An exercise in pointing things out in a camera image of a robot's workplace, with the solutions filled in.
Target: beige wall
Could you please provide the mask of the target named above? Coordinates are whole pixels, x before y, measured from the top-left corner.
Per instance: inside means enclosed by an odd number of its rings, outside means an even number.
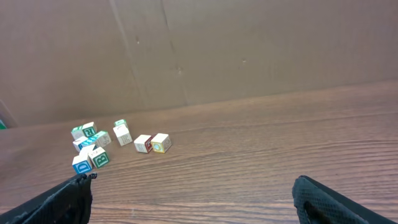
[[[398,77],[398,1],[0,0],[0,51],[19,126],[195,105]]]

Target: cube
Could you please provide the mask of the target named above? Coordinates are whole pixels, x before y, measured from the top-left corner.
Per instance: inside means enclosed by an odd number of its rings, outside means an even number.
[[[125,124],[114,127],[113,131],[119,140],[120,146],[124,146],[125,144],[132,142],[130,132]]]
[[[97,168],[103,167],[105,166],[105,164],[109,163],[109,157],[102,147],[99,147],[94,151],[88,153],[88,157]]]
[[[172,145],[169,135],[162,133],[157,134],[150,141],[150,143],[152,144],[152,147],[154,148],[155,152],[161,152],[161,153],[165,153]]]
[[[85,136],[82,136],[80,138],[78,138],[77,140],[73,141],[73,145],[75,147],[75,149],[80,152],[80,150],[82,149],[83,145],[82,143],[85,142],[88,138]]]
[[[150,143],[152,136],[141,134],[136,140],[134,140],[134,145],[138,152],[149,153],[152,150],[152,144]]]
[[[88,155],[89,152],[94,151],[96,148],[97,146],[95,144],[85,146],[80,150],[79,155]]]
[[[71,134],[72,134],[74,140],[77,140],[85,135],[83,133],[82,127],[83,126],[79,126],[79,127],[75,127],[72,129]]]
[[[72,166],[77,174],[84,174],[93,170],[93,164],[88,155],[79,155],[73,158]]]
[[[97,133],[97,127],[95,126],[94,122],[84,124],[81,127],[81,130],[83,131],[86,137],[91,137],[95,135],[95,133]]]
[[[96,138],[96,145],[99,147],[105,147],[112,141],[107,131],[100,131],[96,133],[93,137]]]
[[[127,121],[125,119],[120,119],[119,121],[116,121],[114,123],[114,126],[117,127],[117,126],[122,125],[122,124],[126,125],[126,127],[129,128],[129,126],[127,125]]]
[[[89,145],[92,145],[92,144],[95,144],[96,146],[98,146],[98,145],[96,144],[96,141],[97,141],[97,139],[96,139],[95,137],[90,137],[90,138],[88,138],[86,141],[82,142],[81,145],[82,145],[83,147],[89,146]]]

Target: wooden surface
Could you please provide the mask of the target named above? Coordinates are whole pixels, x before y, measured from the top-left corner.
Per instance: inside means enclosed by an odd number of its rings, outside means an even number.
[[[0,0],[0,100],[28,126],[384,81],[397,15],[396,0]]]
[[[119,118],[173,146],[120,147]],[[398,222],[397,80],[1,131],[0,212],[74,175],[70,130],[87,121],[114,139],[91,223],[297,223],[299,175]]]

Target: black object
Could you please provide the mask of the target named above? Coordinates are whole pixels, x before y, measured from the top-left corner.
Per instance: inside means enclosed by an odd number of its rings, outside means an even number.
[[[294,183],[293,199],[301,224],[396,224],[304,175]]]
[[[9,224],[86,224],[90,219],[91,180],[96,173],[78,174],[22,205],[0,215]]]

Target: wooden table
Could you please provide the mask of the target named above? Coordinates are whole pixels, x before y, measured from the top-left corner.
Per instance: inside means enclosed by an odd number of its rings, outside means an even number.
[[[121,118],[173,146],[120,147]],[[398,222],[397,81],[1,131],[1,213],[74,175],[70,130],[89,121],[114,139],[91,223],[297,223],[299,175]]]

